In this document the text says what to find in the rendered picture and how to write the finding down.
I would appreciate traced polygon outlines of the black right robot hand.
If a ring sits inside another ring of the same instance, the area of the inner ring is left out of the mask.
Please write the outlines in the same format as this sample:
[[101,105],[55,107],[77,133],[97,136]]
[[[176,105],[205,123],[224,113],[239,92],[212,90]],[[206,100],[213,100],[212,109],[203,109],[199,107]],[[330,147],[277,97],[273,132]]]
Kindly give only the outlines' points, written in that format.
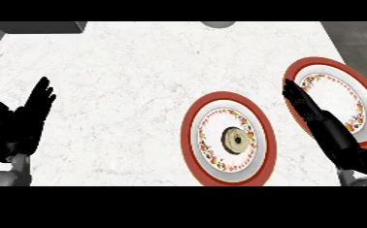
[[341,169],[367,175],[367,149],[360,146],[342,122],[329,111],[320,109],[307,92],[290,80],[286,80],[283,95],[332,162]]

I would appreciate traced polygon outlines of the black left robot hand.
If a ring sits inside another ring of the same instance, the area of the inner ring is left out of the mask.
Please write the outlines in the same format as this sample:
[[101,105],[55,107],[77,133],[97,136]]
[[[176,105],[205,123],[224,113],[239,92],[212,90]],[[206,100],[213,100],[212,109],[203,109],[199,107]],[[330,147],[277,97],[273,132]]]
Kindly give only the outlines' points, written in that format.
[[43,77],[31,90],[25,104],[14,111],[0,101],[2,163],[9,163],[18,154],[31,155],[36,152],[55,99],[51,81]]

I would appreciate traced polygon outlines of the red-rimmed floral plate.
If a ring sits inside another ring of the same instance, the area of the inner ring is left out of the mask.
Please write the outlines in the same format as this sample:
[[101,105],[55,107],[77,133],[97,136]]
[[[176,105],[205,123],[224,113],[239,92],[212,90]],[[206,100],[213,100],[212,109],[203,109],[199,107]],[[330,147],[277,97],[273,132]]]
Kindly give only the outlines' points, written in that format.
[[277,143],[270,120],[243,95],[205,95],[187,112],[181,128],[185,162],[203,185],[265,185]]
[[361,74],[333,59],[307,57],[292,64],[284,79],[299,85],[367,148],[367,79]]

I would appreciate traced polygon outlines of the dark grey flat appliance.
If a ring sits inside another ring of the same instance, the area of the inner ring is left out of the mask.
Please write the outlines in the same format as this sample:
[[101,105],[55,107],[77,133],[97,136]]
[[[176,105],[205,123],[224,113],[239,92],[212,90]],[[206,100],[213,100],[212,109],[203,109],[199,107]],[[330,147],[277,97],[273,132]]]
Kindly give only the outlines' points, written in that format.
[[8,34],[79,34],[86,21],[0,21],[0,30]]

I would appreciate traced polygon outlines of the grey round object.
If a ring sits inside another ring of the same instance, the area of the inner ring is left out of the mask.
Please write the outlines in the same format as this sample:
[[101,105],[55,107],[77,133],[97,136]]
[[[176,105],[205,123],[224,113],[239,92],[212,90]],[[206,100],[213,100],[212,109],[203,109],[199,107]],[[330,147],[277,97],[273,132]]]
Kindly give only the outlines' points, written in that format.
[[202,23],[210,28],[222,29],[233,26],[236,21],[202,21]]

